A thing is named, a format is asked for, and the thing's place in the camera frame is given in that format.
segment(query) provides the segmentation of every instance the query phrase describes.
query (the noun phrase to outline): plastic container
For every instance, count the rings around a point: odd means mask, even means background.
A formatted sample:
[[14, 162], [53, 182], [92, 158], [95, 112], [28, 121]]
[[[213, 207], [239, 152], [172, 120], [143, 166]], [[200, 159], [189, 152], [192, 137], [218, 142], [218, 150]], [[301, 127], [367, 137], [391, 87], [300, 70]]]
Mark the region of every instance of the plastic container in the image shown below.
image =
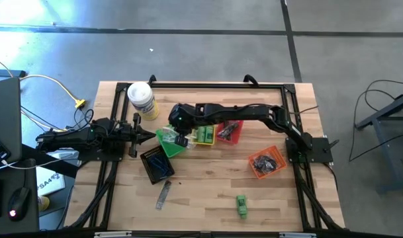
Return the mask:
[[131, 84], [128, 89], [128, 98], [138, 114], [144, 120], [154, 120], [159, 114], [159, 107], [154, 98], [151, 87], [145, 82]]
[[[272, 171], [271, 173], [263, 174], [263, 173], [260, 173], [259, 171], [257, 171], [257, 169], [255, 169], [253, 163], [254, 163], [254, 159], [259, 157], [260, 155], [267, 155], [267, 154], [271, 155], [276, 160], [277, 169]], [[275, 145], [271, 146], [267, 149], [264, 149], [260, 152], [257, 152], [253, 155], [250, 155], [248, 157], [248, 163], [251, 166], [251, 168], [253, 169], [253, 171], [258, 179], [264, 179], [265, 177], [272, 175], [272, 174], [276, 173], [277, 171], [280, 171], [281, 169], [284, 169], [287, 167], [287, 162], [285, 162], [281, 153], [279, 152], [279, 150], [277, 149], [277, 147]]]
[[[216, 126], [212, 126], [213, 127], [213, 142], [212, 143], [204, 143], [204, 142], [198, 142], [197, 139], [191, 139], [191, 142], [197, 145], [214, 145], [214, 143], [216, 143]], [[193, 130], [193, 133], [191, 136], [197, 138], [197, 131], [198, 130]]]
[[[157, 146], [156, 148], [153, 148], [141, 154], [140, 158], [142, 160], [142, 163], [144, 164], [144, 167], [146, 168], [147, 175], [150, 178], [151, 184], [156, 184], [161, 180], [175, 174], [175, 171], [173, 170], [173, 167], [169, 162], [169, 158], [167, 158], [167, 155], [162, 146]], [[165, 174], [164, 171], [159, 167], [163, 167], [163, 169], [167, 170], [167, 173]]]
[[244, 124], [244, 121], [238, 120], [238, 121], [229, 121], [229, 122], [238, 122], [238, 127], [230, 134], [230, 140], [227, 140], [227, 139], [224, 139], [224, 138], [221, 138], [218, 136], [219, 132], [222, 131], [224, 128], [224, 123], [221, 123], [217, 126], [216, 137], [217, 137], [218, 141], [223, 141], [226, 143], [231, 143], [232, 145], [236, 145], [240, 140], [242, 125]]
[[185, 147], [182, 147], [175, 143], [167, 143], [166, 141], [163, 141], [162, 129], [156, 130], [156, 135], [160, 142], [160, 145], [163, 147], [163, 150], [165, 151], [165, 154], [167, 155], [168, 158], [172, 158], [173, 156], [185, 150]]

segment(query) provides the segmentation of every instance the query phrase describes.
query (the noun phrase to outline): concrete floor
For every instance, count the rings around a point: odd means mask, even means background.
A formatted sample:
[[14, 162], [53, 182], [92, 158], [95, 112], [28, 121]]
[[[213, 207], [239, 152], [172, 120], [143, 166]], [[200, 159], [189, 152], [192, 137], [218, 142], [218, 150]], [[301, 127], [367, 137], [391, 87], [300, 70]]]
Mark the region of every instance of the concrete floor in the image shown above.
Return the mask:
[[[403, 0], [287, 3], [293, 30], [403, 31]], [[285, 29], [279, 0], [0, 0], [0, 24], [50, 26], [53, 22], [99, 28]], [[333, 148], [334, 170], [346, 226], [403, 235], [403, 191], [375, 192], [389, 178], [381, 151], [347, 162], [355, 101], [371, 81], [403, 81], [403, 38], [296, 37], [294, 41], [302, 81], [314, 84], [324, 131], [330, 139], [340, 140]], [[147, 81], [151, 74], [161, 81], [241, 81], [249, 73], [258, 81], [294, 82], [285, 36], [0, 32], [0, 60], [11, 69], [55, 77], [90, 102], [100, 80]], [[402, 85], [375, 87], [393, 96], [403, 93]], [[371, 93], [370, 101], [380, 107], [390, 99]], [[22, 104], [58, 126], [73, 124], [73, 101], [49, 81], [25, 82]], [[361, 101], [358, 119], [370, 113]], [[35, 145], [40, 129], [25, 118], [22, 129], [24, 143]], [[357, 132], [354, 154], [376, 144], [370, 128]]]

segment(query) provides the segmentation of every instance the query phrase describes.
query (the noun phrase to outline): computer mouse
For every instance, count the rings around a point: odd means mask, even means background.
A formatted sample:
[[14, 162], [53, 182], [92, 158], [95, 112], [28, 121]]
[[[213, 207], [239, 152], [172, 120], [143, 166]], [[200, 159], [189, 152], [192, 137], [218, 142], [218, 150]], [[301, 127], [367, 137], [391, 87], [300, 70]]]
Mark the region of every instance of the computer mouse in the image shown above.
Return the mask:
[[12, 221], [20, 221], [28, 211], [30, 189], [18, 188], [10, 197], [9, 205], [7, 206], [9, 219]]

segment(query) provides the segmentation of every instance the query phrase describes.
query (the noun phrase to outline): green tray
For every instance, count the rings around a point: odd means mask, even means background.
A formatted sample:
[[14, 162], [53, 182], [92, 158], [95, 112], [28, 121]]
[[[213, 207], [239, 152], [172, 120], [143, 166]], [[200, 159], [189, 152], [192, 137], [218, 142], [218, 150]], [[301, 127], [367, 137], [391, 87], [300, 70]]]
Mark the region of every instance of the green tray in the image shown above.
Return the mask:
[[160, 142], [160, 145], [163, 147], [164, 151], [166, 152], [166, 155], [169, 158], [172, 158], [173, 156], [175, 156], [185, 150], [185, 147], [182, 147], [175, 143], [167, 143], [167, 142], [163, 141], [163, 130], [162, 129], [156, 130], [156, 135]]

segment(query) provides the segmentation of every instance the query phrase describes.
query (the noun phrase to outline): wooden tabletop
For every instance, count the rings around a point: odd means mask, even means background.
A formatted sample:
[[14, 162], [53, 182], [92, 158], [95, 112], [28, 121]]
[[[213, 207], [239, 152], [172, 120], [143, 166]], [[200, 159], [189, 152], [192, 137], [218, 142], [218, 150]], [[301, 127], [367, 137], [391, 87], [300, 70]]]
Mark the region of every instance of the wooden tabletop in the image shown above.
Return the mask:
[[[100, 82], [94, 103], [95, 119], [110, 117], [116, 83]], [[316, 106], [312, 84], [298, 83], [295, 86], [300, 110]], [[143, 129], [151, 132], [168, 124], [170, 110], [178, 102], [213, 102], [224, 106], [256, 102], [282, 104], [280, 92], [273, 89], [154, 89], [154, 95], [159, 104], [159, 116], [154, 121], [141, 123]], [[119, 105], [120, 116], [122, 104]], [[134, 112], [129, 104], [129, 122]], [[314, 137], [323, 136], [317, 109], [301, 114], [301, 118], [305, 132]], [[164, 182], [151, 185], [139, 156], [132, 159], [125, 154], [118, 167], [109, 229], [301, 231], [291, 165], [259, 180], [247, 163], [249, 155], [271, 145], [276, 145], [287, 160], [285, 138], [285, 134], [271, 131], [261, 122], [245, 121], [239, 144], [229, 145], [218, 141], [212, 147], [198, 145], [173, 157], [170, 162], [175, 175], [169, 178], [172, 185], [161, 211], [155, 207]], [[158, 145], [157, 138], [150, 139], [137, 147], [138, 154]], [[90, 162], [79, 170], [66, 225], [73, 223], [94, 197], [100, 164]], [[331, 172], [322, 164], [312, 164], [312, 174], [317, 198], [336, 223], [344, 226]], [[247, 197], [246, 220], [240, 219], [237, 213], [237, 195]], [[313, 224], [310, 203], [307, 204], [309, 221]], [[98, 221], [102, 213], [103, 206], [100, 206]]]

